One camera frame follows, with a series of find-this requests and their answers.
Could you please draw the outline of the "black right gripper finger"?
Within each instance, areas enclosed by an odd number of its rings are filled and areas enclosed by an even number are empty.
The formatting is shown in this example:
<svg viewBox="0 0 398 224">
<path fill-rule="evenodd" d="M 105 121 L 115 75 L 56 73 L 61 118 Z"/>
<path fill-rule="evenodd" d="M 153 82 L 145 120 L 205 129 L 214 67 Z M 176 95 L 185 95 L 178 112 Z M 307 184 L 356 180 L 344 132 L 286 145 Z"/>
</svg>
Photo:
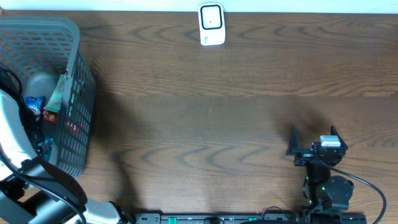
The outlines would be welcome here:
<svg viewBox="0 0 398 224">
<path fill-rule="evenodd" d="M 334 126 L 331 126 L 330 128 L 330 132 L 332 136 L 336 136 L 339 141 L 340 141 L 340 148 L 342 148 L 342 150 L 347 151 L 348 150 L 348 146 L 346 145 L 346 143 L 344 142 L 344 140 L 341 138 L 341 136 L 338 134 L 336 128 Z"/>
<path fill-rule="evenodd" d="M 286 156 L 294 156 L 299 152 L 299 142 L 295 126 L 292 126 L 292 133 L 287 146 Z"/>
</svg>

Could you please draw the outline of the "white wet wipes pack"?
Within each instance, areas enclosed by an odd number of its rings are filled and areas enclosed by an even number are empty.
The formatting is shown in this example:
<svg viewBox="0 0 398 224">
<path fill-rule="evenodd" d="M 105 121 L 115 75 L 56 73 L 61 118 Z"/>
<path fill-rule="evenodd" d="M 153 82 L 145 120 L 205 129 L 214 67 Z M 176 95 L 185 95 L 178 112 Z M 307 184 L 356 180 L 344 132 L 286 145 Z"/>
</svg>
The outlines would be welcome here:
<svg viewBox="0 0 398 224">
<path fill-rule="evenodd" d="M 67 78 L 65 77 L 65 75 L 60 75 L 57 86 L 55 87 L 52 96 L 50 97 L 48 103 L 44 106 L 45 110 L 51 111 L 53 113 L 59 112 L 62 105 L 62 98 L 66 82 Z"/>
</svg>

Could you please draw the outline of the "blue mouthwash bottle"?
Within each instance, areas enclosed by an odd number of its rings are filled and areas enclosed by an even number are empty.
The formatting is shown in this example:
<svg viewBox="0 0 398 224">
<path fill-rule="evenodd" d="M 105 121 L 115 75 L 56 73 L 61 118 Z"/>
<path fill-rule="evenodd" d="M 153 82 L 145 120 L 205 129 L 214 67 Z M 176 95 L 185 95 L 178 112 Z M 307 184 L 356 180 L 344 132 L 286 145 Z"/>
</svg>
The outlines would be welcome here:
<svg viewBox="0 0 398 224">
<path fill-rule="evenodd" d="M 48 161 L 52 153 L 53 138 L 48 138 L 38 145 L 38 155 Z"/>
</svg>

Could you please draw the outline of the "blue Oreo cookie pack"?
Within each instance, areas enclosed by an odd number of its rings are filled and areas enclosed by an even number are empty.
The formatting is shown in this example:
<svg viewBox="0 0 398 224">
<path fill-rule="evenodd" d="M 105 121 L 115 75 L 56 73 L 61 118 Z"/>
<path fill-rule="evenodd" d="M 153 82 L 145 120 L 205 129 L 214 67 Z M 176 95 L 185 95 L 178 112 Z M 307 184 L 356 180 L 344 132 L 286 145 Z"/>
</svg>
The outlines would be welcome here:
<svg viewBox="0 0 398 224">
<path fill-rule="evenodd" d="M 44 107 L 44 102 L 45 102 L 44 96 L 40 96 L 37 98 L 29 96 L 25 99 L 27 107 L 31 110 L 34 116 L 41 115 L 42 109 Z"/>
</svg>

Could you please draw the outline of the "red Nescafe stick sachet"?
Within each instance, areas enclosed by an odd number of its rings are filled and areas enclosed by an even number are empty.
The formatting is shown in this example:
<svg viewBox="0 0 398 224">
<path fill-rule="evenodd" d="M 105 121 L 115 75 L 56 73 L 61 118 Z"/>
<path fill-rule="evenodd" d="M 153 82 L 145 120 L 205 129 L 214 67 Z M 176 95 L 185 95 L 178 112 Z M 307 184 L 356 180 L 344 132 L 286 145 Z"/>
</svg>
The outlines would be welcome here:
<svg viewBox="0 0 398 224">
<path fill-rule="evenodd" d="M 53 111 L 43 109 L 42 110 L 42 119 L 46 122 L 56 124 L 57 120 L 58 120 L 58 114 Z"/>
</svg>

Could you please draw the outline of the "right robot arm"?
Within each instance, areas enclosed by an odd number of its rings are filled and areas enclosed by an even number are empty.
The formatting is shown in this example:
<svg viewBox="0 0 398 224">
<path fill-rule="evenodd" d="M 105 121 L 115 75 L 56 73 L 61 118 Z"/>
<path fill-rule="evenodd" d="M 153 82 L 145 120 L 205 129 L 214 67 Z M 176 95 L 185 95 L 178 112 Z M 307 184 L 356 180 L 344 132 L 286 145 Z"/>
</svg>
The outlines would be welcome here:
<svg viewBox="0 0 398 224">
<path fill-rule="evenodd" d="M 296 129 L 292 134 L 286 154 L 294 156 L 295 166 L 304 166 L 306 178 L 303 196 L 309 200 L 308 208 L 297 212 L 292 221 L 299 223 L 342 223 L 343 213 L 349 208 L 353 195 L 352 181 L 340 175 L 331 175 L 331 169 L 341 162 L 348 146 L 331 127 L 329 135 L 320 136 L 308 149 L 299 146 Z"/>
</svg>

